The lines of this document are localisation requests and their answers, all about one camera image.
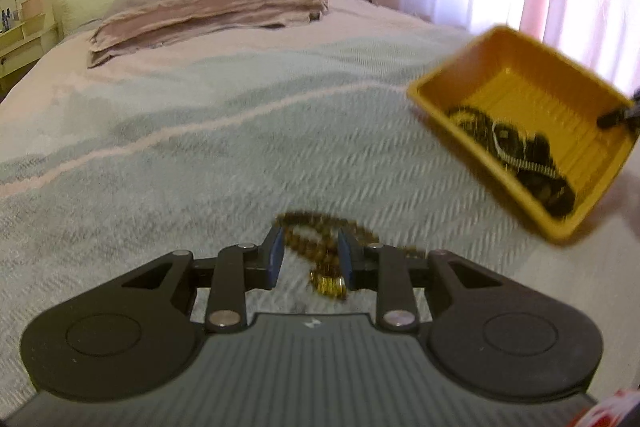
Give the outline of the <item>orange plastic tray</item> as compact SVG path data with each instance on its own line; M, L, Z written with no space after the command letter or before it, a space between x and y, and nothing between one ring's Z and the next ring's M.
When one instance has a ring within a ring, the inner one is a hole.
M634 105L590 70L508 26L472 40L409 84L408 97L458 150L506 191L547 241L572 241L622 171L638 141L597 119ZM524 142L544 134L574 210L555 219L518 181Z

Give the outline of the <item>black wristwatch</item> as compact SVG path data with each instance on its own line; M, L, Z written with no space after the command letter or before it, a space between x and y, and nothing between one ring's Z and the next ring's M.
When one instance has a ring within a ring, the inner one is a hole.
M553 218L564 218L574 210L575 192L559 174L544 134L536 133L533 139L525 140L524 165L516 177Z

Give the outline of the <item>grey pink bedspread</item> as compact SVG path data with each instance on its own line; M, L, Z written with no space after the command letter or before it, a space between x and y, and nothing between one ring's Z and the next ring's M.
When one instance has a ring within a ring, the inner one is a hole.
M446 248L582 309L604 337L591 392L639 381L639 159L574 239L544 242L410 104L469 40L357 0L322 20L230 29L87 65L88 31L1 105L1 410L32 396L40 312L177 248L212 257L288 210Z

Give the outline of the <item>folded pink blanket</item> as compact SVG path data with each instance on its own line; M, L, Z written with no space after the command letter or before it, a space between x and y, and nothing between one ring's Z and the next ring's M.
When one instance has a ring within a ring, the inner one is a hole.
M89 40L87 66L233 28L306 25L329 0L115 0Z

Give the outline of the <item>cream dressing table shelf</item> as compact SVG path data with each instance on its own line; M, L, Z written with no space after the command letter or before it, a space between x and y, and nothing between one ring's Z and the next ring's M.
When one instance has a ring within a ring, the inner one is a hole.
M1 80L31 69L58 42L49 0L1 0Z

